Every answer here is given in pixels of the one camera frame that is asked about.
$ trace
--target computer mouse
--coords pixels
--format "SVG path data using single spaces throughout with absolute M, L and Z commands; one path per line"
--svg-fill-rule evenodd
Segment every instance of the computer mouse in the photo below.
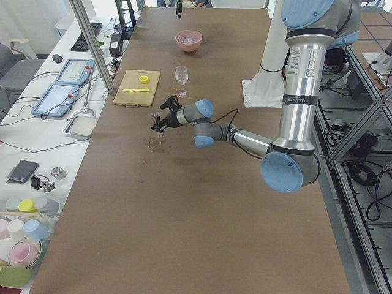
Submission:
M 53 60 L 55 61 L 55 63 L 62 63 L 62 57 L 58 54 L 54 54 L 52 56 Z

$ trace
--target wooden cutting board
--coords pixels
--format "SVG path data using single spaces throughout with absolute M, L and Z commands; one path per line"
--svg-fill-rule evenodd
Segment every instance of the wooden cutting board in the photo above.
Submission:
M 140 76 L 147 75 L 149 83 L 142 84 L 139 81 Z M 134 70 L 128 69 L 122 79 L 116 97 L 113 100 L 115 105 L 130 105 L 150 107 L 153 104 L 155 92 L 157 89 L 160 72 L 153 70 Z M 124 92 L 124 89 L 148 88 L 149 92 Z

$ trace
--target computer keyboard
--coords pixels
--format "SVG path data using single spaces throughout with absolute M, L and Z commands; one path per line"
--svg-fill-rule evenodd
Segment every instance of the computer keyboard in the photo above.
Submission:
M 102 27 L 102 23 L 92 23 L 91 26 L 92 26 L 92 30 L 94 31 L 94 34 L 98 36 L 98 33 Z M 83 33 L 81 33 L 79 38 L 76 40 L 75 44 L 72 46 L 71 51 L 87 51 L 87 50 L 88 50 L 87 41 Z

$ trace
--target white desk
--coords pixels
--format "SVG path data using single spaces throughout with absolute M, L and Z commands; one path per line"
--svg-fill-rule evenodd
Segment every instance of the white desk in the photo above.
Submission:
M 92 18 L 91 22 L 102 22 L 102 29 L 97 39 L 103 41 L 104 45 L 101 46 L 104 51 L 104 59 L 108 64 L 112 57 L 109 54 L 108 47 L 110 45 L 110 37 L 104 37 L 104 32 L 113 27 L 114 20 L 104 20 L 101 18 Z M 62 39 L 59 41 L 57 46 L 53 49 L 48 59 L 44 62 L 42 67 L 39 69 L 36 75 L 49 72 L 49 71 L 60 71 L 64 65 L 64 62 L 68 58 L 92 58 L 90 52 L 71 52 L 70 48 L 76 41 L 80 34 L 80 28 L 76 21 L 70 26 L 67 32 L 64 34 Z M 60 64 L 56 64 L 52 60 L 53 54 L 60 54 L 64 60 Z M 104 97 L 106 88 L 102 82 L 102 79 L 98 78 L 98 71 L 95 70 L 93 75 L 94 86 L 90 90 L 89 94 L 89 107 L 92 108 L 98 118 L 102 107 L 105 103 Z M 43 75 L 34 79 L 28 87 L 23 91 L 21 97 L 25 96 L 37 96 L 40 97 L 49 84 L 52 83 L 56 78 L 56 74 Z M 79 93 L 83 95 L 87 90 L 87 86 L 81 88 Z M 67 125 L 67 118 L 75 111 L 83 106 L 85 96 L 80 100 L 76 101 L 71 111 L 61 119 L 46 119 L 32 118 L 31 107 L 26 105 L 35 106 L 37 99 L 25 98 L 17 101 L 9 111 L 10 115 L 17 115 L 16 117 L 6 116 L 0 124 L 0 140 L 11 145 L 15 145 L 21 148 L 26 148 L 31 151 L 48 149 L 61 144 L 68 144 L 76 141 L 74 138 L 66 137 L 62 131 Z M 0 143 L 0 211 L 5 211 L 5 203 L 10 197 L 19 197 L 21 199 L 34 199 L 38 196 L 46 196 L 52 198 L 61 204 L 61 209 L 65 204 L 68 193 L 72 187 L 72 184 L 77 175 L 83 156 L 85 155 L 86 149 L 89 142 L 83 141 L 73 145 L 52 149 L 50 151 L 43 151 L 39 153 L 30 153 L 22 151 L 3 143 Z M 31 187 L 31 182 L 28 181 L 24 184 L 6 183 L 7 175 L 10 171 L 19 163 L 19 160 L 28 160 L 39 163 L 39 167 L 36 172 L 49 171 L 54 167 L 62 167 L 67 173 L 67 177 L 61 182 L 57 182 L 56 188 L 49 193 L 34 190 Z M 0 258 L 7 260 L 8 252 L 10 248 L 15 244 L 9 238 L 0 241 Z M 22 293 L 28 293 L 31 287 L 30 284 L 23 289 Z

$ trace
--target yellow lid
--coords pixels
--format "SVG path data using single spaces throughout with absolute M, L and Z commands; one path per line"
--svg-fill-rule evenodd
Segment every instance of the yellow lid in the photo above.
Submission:
M 24 199 L 19 203 L 18 206 L 19 211 L 28 211 L 28 212 L 33 212 L 37 211 L 36 208 L 34 207 L 34 201 L 31 199 Z
M 147 84 L 147 83 L 149 83 L 149 77 L 147 75 L 141 75 L 139 77 L 139 81 L 142 84 Z

